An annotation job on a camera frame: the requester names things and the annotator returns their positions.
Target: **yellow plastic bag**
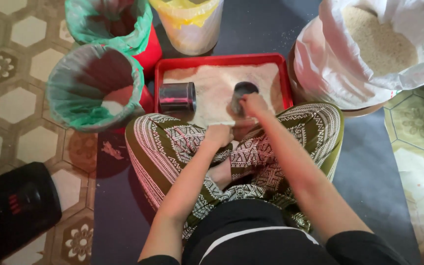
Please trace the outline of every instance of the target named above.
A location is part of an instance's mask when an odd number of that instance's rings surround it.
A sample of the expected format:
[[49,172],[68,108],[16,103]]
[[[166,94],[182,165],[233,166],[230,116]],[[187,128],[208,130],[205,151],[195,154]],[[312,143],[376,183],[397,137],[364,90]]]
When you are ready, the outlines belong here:
[[189,0],[149,0],[150,5],[161,13],[177,29],[182,25],[202,27],[206,19],[215,11],[220,0],[207,0],[200,4]]

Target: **bag of rice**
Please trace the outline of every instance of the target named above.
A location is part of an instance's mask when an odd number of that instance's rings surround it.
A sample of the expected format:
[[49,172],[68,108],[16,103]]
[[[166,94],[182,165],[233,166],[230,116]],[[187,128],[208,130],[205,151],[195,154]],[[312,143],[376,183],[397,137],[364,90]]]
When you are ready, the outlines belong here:
[[424,85],[424,0],[323,0],[293,65],[303,88],[294,92],[341,109]]

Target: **green plastic bag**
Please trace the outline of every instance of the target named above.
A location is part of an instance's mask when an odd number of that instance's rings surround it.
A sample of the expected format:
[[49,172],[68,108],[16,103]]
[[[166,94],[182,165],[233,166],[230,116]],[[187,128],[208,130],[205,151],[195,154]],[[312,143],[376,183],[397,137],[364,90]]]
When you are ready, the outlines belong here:
[[[133,85],[128,104],[117,115],[101,106],[105,95]],[[87,44],[65,55],[53,68],[46,95],[54,120],[77,131],[116,129],[145,114],[140,105],[144,87],[138,61],[109,46]]]
[[79,44],[109,45],[128,55],[145,51],[148,44],[153,20],[148,0],[66,0],[65,13],[68,31]]

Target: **person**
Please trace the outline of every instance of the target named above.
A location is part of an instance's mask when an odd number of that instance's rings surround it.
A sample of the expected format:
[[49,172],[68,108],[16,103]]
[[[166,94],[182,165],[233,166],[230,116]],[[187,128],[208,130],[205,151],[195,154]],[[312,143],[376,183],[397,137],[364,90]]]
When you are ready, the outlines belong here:
[[138,264],[407,264],[331,183],[343,139],[337,107],[304,103],[275,116],[257,93],[240,104],[259,125],[239,142],[229,126],[162,114],[126,128],[157,209]]

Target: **hand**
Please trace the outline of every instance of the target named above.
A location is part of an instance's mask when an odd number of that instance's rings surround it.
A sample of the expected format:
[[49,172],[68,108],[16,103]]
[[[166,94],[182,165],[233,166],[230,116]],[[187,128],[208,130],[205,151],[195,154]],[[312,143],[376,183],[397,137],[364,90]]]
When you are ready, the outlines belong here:
[[210,125],[205,131],[203,143],[226,147],[233,140],[232,128],[228,125]]
[[242,99],[240,99],[240,105],[249,117],[258,118],[259,115],[268,112],[268,104],[258,93],[243,95]]

